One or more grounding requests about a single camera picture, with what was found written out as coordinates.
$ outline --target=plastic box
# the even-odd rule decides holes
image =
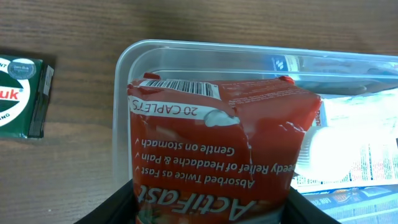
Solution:
[[[250,80],[289,75],[315,93],[358,95],[398,87],[398,57],[279,47],[143,40],[116,65],[113,113],[115,189],[132,178],[127,84],[152,72],[162,78]]]

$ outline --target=red medicine packet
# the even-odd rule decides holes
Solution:
[[[280,222],[318,95],[288,78],[143,79],[127,93],[138,223]]]

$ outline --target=wooden table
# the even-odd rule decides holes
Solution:
[[[45,137],[0,140],[0,223],[72,223],[112,192],[114,69],[142,39],[398,54],[395,0],[3,0],[0,47],[57,57]]]

